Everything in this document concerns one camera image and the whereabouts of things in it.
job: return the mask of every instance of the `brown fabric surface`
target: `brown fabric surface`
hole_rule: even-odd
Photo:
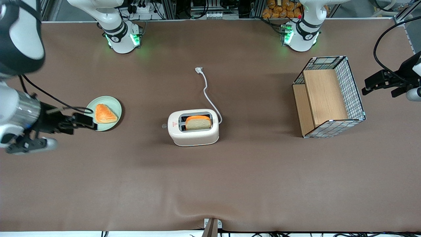
[[[197,229],[216,217],[230,231],[421,231],[421,103],[380,90],[362,97],[367,121],[303,139],[291,87],[311,57],[347,55],[362,88],[391,25],[327,20],[297,53],[260,21],[152,22],[140,50],[118,55],[95,24],[44,24],[46,64],[29,78],[75,106],[114,96],[125,114],[109,132],[54,135],[56,151],[2,152],[0,230]],[[411,55],[402,27],[378,49],[394,70]],[[167,117],[211,108],[197,66],[220,139],[178,147]]]

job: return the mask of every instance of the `plug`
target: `plug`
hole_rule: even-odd
[[[202,70],[203,70],[203,67],[197,67],[197,68],[195,68],[195,71],[196,71],[198,74],[200,74],[200,73],[202,72]]]

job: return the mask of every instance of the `wooden panel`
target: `wooden panel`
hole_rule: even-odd
[[[335,70],[305,70],[303,74],[314,126],[331,119],[348,119]]]
[[[292,85],[292,89],[294,91],[295,103],[297,105],[301,134],[304,136],[314,129],[313,117],[310,109],[309,97],[307,96],[306,85]]]

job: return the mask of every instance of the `plate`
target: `plate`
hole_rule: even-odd
[[[95,108],[97,104],[104,104],[106,106],[108,106],[108,108],[117,116],[117,122],[115,123],[110,123],[110,124],[98,124],[96,122],[95,119]],[[122,108],[121,108],[121,104],[120,102],[111,96],[101,96],[98,97],[94,100],[92,100],[88,106],[86,106],[88,109],[92,109],[93,113],[85,113],[85,115],[88,115],[90,117],[93,118],[93,122],[98,124],[98,128],[97,131],[107,131],[108,129],[111,129],[112,127],[114,127],[114,125],[116,125],[118,123],[118,121],[120,120],[121,117],[121,112],[122,112]]]

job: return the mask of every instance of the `white toaster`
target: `white toaster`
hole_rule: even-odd
[[[209,129],[186,130],[186,119],[189,116],[208,116],[211,121]],[[219,139],[218,115],[210,109],[182,110],[168,117],[168,133],[179,146],[210,145]]]

